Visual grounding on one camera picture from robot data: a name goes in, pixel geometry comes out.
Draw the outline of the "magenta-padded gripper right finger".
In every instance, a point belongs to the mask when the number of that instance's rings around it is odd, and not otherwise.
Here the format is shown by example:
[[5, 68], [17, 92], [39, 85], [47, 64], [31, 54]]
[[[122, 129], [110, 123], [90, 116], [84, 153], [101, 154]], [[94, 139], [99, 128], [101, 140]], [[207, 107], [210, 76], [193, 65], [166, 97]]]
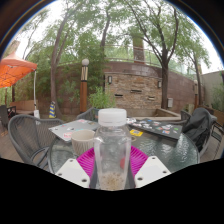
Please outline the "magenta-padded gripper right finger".
[[157, 181], [171, 172], [157, 156], [148, 157], [140, 149], [132, 146], [128, 182], [131, 188], [140, 188]]

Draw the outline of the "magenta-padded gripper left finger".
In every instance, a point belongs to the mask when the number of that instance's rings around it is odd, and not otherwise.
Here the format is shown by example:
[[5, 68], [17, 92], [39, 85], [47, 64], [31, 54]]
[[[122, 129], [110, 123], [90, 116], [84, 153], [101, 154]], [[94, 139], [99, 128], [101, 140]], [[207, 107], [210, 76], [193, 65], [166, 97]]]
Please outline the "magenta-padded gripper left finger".
[[69, 158], [56, 175], [78, 186], [94, 189], [97, 185], [94, 149], [87, 150], [77, 159]]

